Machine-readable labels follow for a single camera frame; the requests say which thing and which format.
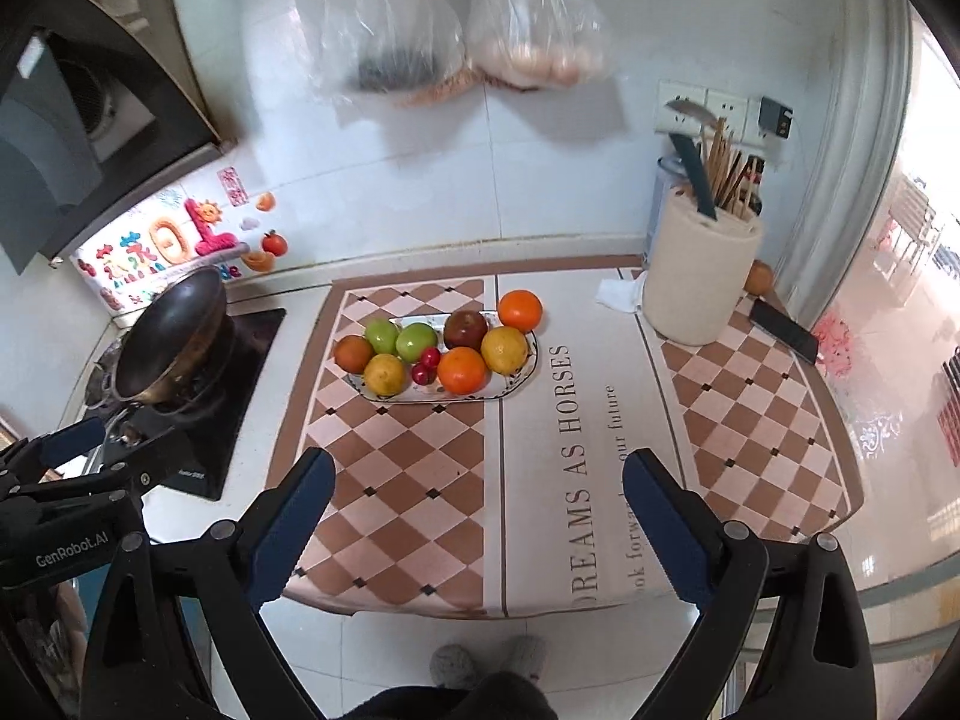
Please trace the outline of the dark orange tangerine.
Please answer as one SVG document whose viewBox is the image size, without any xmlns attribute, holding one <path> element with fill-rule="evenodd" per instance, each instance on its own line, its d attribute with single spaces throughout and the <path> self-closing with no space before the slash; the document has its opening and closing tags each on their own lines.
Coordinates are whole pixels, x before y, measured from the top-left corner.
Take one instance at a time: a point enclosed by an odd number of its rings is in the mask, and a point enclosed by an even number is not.
<svg viewBox="0 0 960 720">
<path fill-rule="evenodd" d="M 348 374 L 363 374 L 376 351 L 373 345 L 359 335 L 347 335 L 337 341 L 334 346 L 334 362 Z"/>
</svg>

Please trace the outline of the yellow lemon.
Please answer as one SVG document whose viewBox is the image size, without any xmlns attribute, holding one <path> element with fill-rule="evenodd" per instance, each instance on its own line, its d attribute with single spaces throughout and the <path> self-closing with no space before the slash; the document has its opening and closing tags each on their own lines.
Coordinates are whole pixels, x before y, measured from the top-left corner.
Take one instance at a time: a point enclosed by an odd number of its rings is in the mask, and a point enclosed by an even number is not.
<svg viewBox="0 0 960 720">
<path fill-rule="evenodd" d="M 397 356 L 379 353 L 364 367 L 363 382 L 376 397 L 395 397 L 407 387 L 407 366 Z"/>
<path fill-rule="evenodd" d="M 514 376 L 523 369 L 529 357 L 526 335 L 517 328 L 493 328 L 483 337 L 480 353 L 491 372 Z"/>
</svg>

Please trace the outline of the green apple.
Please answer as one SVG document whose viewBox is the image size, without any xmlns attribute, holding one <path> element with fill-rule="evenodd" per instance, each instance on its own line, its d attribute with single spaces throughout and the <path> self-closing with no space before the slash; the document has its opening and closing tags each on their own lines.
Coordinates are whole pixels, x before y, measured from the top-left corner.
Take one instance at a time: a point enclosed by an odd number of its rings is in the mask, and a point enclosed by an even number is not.
<svg viewBox="0 0 960 720">
<path fill-rule="evenodd" d="M 389 319 L 371 320 L 364 328 L 364 338 L 376 355 L 395 355 L 398 333 L 397 325 Z"/>
<path fill-rule="evenodd" d="M 420 361 L 423 353 L 438 346 L 436 330 L 425 322 L 413 322 L 405 325 L 395 339 L 395 352 L 402 361 L 413 366 Z"/>
</svg>

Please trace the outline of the cherry tomato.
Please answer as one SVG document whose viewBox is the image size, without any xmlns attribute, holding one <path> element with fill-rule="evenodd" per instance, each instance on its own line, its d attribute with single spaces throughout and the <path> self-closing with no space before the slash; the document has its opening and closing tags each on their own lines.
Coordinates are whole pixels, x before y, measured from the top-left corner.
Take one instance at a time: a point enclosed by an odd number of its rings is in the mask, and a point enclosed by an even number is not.
<svg viewBox="0 0 960 720">
<path fill-rule="evenodd" d="M 423 362 L 419 362 L 410 369 L 410 377 L 416 385 L 427 387 L 427 385 L 430 385 L 430 383 L 436 380 L 436 369 L 423 364 Z"/>
<path fill-rule="evenodd" d="M 443 355 L 441 355 L 441 351 L 439 351 L 436 346 L 433 346 L 433 348 L 428 348 L 423 351 L 420 362 L 423 364 L 423 366 L 427 366 L 430 369 L 436 369 L 436 367 L 439 366 L 442 357 Z"/>
</svg>

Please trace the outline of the orange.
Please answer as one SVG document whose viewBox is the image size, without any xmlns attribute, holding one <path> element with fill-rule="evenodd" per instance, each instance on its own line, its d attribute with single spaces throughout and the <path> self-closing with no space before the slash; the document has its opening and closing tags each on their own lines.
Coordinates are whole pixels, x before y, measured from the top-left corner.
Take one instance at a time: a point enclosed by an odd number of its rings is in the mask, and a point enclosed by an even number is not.
<svg viewBox="0 0 960 720">
<path fill-rule="evenodd" d="M 443 355 L 438 380 L 448 394 L 465 397 L 487 385 L 488 370 L 483 356 L 470 348 L 454 348 Z"/>
<path fill-rule="evenodd" d="M 514 289 L 498 301 L 498 319 L 505 327 L 534 332 L 544 316 L 544 306 L 532 291 Z"/>
</svg>

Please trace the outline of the dark red apple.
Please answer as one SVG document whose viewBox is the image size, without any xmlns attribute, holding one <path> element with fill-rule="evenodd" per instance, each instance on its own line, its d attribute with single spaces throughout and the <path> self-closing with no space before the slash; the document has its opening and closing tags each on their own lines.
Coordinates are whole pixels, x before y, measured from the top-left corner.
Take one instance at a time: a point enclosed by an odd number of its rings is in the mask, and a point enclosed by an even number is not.
<svg viewBox="0 0 960 720">
<path fill-rule="evenodd" d="M 488 333 L 487 317 L 478 310 L 460 309 L 448 315 L 444 322 L 443 340 L 448 349 L 482 348 L 483 338 Z"/>
</svg>

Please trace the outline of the black gas stove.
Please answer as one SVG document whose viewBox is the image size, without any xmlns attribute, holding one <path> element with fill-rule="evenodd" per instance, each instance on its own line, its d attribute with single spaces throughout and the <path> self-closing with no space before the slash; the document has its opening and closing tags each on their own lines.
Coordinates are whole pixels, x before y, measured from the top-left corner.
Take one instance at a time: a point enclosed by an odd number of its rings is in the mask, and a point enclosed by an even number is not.
<svg viewBox="0 0 960 720">
<path fill-rule="evenodd" d="M 163 484 L 181 493 L 217 500 L 223 494 L 239 428 L 260 371 L 286 312 L 268 309 L 226 317 L 208 358 L 172 400 L 125 405 L 112 390 L 122 343 L 114 341 L 94 363 L 85 388 L 85 413 L 106 428 L 106 440 L 91 450 L 85 470 L 124 460 L 149 440 L 181 434 L 181 461 Z"/>
</svg>

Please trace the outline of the black frying pan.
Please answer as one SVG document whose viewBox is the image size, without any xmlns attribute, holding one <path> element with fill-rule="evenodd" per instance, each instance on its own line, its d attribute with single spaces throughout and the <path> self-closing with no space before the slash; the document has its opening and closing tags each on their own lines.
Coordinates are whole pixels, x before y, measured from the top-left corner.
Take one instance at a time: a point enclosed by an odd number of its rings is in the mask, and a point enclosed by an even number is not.
<svg viewBox="0 0 960 720">
<path fill-rule="evenodd" d="M 153 406 L 174 400 L 220 348 L 231 348 L 226 288 L 215 268 L 170 284 L 124 337 L 112 372 L 122 403 Z"/>
</svg>

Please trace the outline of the right grey slipper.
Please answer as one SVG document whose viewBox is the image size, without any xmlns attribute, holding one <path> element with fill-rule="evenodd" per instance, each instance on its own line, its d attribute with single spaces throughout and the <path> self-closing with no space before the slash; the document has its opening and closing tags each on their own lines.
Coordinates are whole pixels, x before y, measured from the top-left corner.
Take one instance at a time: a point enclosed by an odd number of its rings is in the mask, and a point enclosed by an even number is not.
<svg viewBox="0 0 960 720">
<path fill-rule="evenodd" d="M 501 670 L 516 674 L 532 684 L 539 684 L 547 666 L 548 645 L 544 639 L 535 635 L 516 637 L 508 647 L 505 663 Z"/>
</svg>

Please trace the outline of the black smartphone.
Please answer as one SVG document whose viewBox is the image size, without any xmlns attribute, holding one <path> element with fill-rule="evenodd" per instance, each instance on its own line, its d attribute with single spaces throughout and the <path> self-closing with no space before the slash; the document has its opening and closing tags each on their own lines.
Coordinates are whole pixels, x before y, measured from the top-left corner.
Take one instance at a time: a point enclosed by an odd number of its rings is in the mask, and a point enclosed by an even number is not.
<svg viewBox="0 0 960 720">
<path fill-rule="evenodd" d="M 754 300 L 748 320 L 792 349 L 804 362 L 814 366 L 818 358 L 818 340 L 809 330 L 763 299 Z"/>
</svg>

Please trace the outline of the black range hood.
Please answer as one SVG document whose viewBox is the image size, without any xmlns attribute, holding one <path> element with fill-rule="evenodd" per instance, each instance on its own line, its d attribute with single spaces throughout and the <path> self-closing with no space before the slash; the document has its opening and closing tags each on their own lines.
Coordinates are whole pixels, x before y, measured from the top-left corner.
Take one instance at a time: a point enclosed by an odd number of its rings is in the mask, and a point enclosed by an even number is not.
<svg viewBox="0 0 960 720">
<path fill-rule="evenodd" d="M 71 254 L 216 160 L 174 0 L 2 0 L 2 250 Z"/>
</svg>

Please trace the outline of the small brown onion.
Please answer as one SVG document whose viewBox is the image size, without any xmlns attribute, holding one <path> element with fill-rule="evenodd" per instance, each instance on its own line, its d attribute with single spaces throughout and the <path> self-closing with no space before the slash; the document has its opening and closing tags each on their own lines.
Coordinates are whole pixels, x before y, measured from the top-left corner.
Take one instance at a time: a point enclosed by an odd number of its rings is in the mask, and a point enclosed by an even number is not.
<svg viewBox="0 0 960 720">
<path fill-rule="evenodd" d="M 761 260 L 755 260 L 750 266 L 743 289 L 754 298 L 763 298 L 773 291 L 773 284 L 775 284 L 773 268 Z"/>
</svg>

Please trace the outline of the plastic bag with dark item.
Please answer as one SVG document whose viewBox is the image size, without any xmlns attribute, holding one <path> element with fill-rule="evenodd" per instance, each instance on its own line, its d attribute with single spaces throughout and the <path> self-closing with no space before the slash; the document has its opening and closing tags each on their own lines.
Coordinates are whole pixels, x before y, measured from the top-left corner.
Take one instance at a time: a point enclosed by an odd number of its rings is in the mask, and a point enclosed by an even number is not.
<svg viewBox="0 0 960 720">
<path fill-rule="evenodd" d="M 475 85 L 451 0 L 322 0 L 316 86 L 324 98 L 432 106 Z"/>
</svg>

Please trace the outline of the black plug adapter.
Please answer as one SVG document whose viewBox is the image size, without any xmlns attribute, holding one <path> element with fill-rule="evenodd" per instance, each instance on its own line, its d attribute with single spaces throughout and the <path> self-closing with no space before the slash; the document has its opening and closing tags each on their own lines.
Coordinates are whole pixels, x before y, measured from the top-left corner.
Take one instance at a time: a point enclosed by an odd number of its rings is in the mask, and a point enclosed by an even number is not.
<svg viewBox="0 0 960 720">
<path fill-rule="evenodd" d="M 760 99 L 758 113 L 758 128 L 766 135 L 775 135 L 781 140 L 788 140 L 793 128 L 794 111 L 776 99 L 763 96 Z"/>
</svg>

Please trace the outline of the colourful wall sticker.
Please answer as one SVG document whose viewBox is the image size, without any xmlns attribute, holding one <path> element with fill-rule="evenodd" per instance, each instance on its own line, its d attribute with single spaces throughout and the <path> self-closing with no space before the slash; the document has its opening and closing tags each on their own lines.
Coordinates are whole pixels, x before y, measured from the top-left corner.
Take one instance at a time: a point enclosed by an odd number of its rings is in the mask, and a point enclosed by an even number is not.
<svg viewBox="0 0 960 720">
<path fill-rule="evenodd" d="M 242 280 L 277 270 L 290 252 L 277 197 L 249 192 L 238 170 L 226 166 L 161 188 L 96 232 L 70 261 L 121 316 L 197 268 Z"/>
</svg>

